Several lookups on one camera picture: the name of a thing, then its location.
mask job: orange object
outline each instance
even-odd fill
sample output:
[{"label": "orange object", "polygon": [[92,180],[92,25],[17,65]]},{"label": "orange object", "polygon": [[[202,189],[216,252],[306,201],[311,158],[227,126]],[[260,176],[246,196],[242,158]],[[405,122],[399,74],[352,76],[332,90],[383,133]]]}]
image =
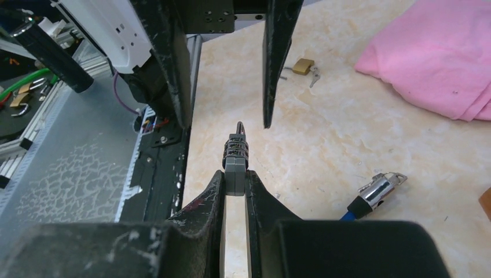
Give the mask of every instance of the orange object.
[{"label": "orange object", "polygon": [[482,194],[482,196],[479,198],[479,204],[481,204],[482,209],[489,218],[489,221],[491,221],[491,188]]}]

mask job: beige table surface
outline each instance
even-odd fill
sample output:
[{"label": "beige table surface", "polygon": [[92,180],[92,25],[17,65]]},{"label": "beige table surface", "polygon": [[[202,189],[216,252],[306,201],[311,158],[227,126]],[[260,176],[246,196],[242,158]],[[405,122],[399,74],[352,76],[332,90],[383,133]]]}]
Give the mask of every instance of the beige table surface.
[{"label": "beige table surface", "polygon": [[[322,78],[285,71],[271,129],[262,127],[264,24],[203,45],[184,204],[221,169],[244,122],[250,169],[302,218],[339,219],[379,172],[409,180],[368,216],[408,220],[435,240],[454,277],[491,277],[491,223],[478,198],[491,186],[491,123],[452,121],[406,103],[353,65],[411,0],[322,1],[302,9],[286,65],[316,61]],[[244,199],[228,197],[226,277],[247,277]]]}]

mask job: silver connector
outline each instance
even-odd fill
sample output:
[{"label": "silver connector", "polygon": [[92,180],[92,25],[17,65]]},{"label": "silver connector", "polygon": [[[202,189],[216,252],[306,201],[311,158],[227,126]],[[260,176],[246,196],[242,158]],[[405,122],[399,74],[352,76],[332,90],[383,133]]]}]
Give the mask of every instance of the silver connector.
[{"label": "silver connector", "polygon": [[400,173],[389,172],[378,174],[372,177],[372,181],[358,189],[362,197],[372,209],[376,209],[384,202],[384,198],[392,192],[397,185],[401,185],[408,179],[407,176]]}]

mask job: black tube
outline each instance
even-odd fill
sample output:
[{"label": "black tube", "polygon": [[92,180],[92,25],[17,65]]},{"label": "black tube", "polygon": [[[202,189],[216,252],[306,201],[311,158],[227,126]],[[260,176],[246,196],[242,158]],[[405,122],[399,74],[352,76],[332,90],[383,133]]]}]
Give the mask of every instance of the black tube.
[{"label": "black tube", "polygon": [[94,79],[34,21],[23,24],[11,36],[75,92],[81,93],[94,83]]}]

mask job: pink towel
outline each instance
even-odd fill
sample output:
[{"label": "pink towel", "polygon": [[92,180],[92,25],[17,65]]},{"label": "pink towel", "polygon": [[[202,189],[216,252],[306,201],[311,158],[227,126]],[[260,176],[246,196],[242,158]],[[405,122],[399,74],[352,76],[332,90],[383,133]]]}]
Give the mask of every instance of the pink towel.
[{"label": "pink towel", "polygon": [[419,0],[354,67],[451,119],[491,120],[491,2]]}]

